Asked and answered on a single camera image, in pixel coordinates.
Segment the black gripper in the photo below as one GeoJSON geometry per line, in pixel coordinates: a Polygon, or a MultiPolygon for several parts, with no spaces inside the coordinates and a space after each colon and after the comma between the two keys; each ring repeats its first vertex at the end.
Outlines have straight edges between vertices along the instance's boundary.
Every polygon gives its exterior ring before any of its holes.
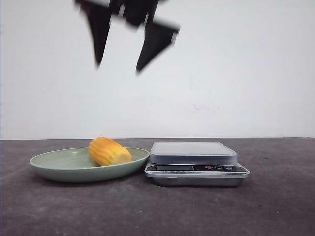
{"type": "Polygon", "coordinates": [[[100,66],[113,15],[132,26],[145,24],[145,39],[136,65],[140,73],[158,54],[170,46],[180,27],[155,18],[158,0],[76,0],[89,22],[95,62],[100,66]]]}

